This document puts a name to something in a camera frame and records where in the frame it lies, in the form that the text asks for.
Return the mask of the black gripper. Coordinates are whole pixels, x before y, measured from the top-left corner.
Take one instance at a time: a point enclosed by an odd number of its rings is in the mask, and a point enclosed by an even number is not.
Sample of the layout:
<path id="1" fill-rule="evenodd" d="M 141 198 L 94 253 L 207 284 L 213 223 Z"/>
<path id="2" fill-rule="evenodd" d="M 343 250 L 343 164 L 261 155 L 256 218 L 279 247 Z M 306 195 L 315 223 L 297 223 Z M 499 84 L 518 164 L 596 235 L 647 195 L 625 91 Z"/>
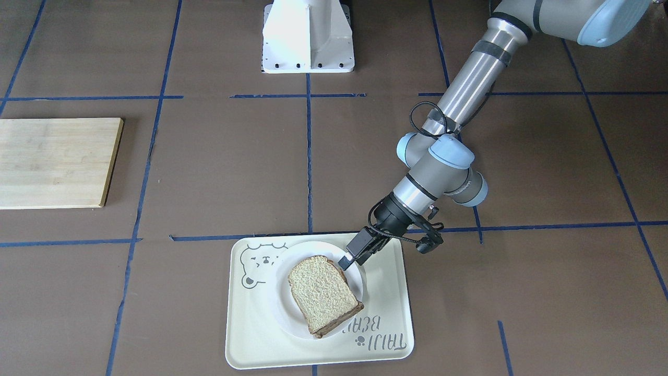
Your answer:
<path id="1" fill-rule="evenodd" d="M 363 265 L 385 247 L 390 240 L 388 237 L 401 237 L 410 226 L 420 221 L 421 216 L 401 204 L 393 193 L 389 193 L 369 210 L 369 227 L 362 228 L 346 245 L 344 256 L 337 264 L 343 271 L 354 263 Z"/>

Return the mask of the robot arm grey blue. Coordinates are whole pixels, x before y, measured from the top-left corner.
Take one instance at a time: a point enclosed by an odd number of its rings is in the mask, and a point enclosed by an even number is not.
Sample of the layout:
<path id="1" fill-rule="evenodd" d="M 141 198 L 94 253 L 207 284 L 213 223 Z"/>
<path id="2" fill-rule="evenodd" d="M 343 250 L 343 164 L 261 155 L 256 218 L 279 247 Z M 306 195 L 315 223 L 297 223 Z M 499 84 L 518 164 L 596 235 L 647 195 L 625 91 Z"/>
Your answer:
<path id="1" fill-rule="evenodd" d="M 487 93 L 520 46 L 533 35 L 603 48 L 622 40 L 636 26 L 649 1 L 501 1 L 487 20 L 487 31 L 420 127 L 398 142 L 408 173 L 369 211 L 367 226 L 348 243 L 339 266 L 364 264 L 390 240 L 405 240 L 411 226 L 422 229 L 415 241 L 427 254 L 441 245 L 444 225 L 432 223 L 436 202 L 448 196 L 474 207 L 485 200 L 487 182 L 472 169 L 474 153 L 457 135 L 478 114 Z"/>

